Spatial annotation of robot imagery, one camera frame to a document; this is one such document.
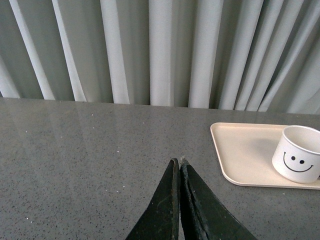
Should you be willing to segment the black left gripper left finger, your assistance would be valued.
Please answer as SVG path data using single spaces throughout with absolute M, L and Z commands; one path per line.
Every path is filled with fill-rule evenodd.
M 180 168 L 172 158 L 128 240 L 177 240 L 180 215 Z

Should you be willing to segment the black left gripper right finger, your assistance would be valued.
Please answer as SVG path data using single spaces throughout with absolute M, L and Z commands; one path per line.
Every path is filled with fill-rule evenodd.
M 180 166 L 180 212 L 186 240 L 255 240 L 208 187 L 186 158 Z

